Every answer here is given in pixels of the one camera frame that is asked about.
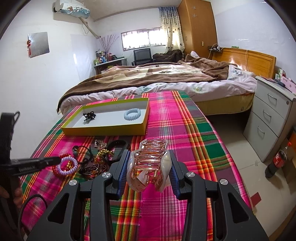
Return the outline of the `left hand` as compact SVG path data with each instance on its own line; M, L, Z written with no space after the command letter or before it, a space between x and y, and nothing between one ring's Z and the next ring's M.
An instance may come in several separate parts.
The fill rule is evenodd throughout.
M14 201L14 204L16 205L16 207L18 209L20 209L23 204L23 192L22 192L22 188L21 188L20 178L17 178L16 180L18 181L18 185L14 190L13 201ZM10 197L9 193L2 186L0 186L0 196L5 199Z

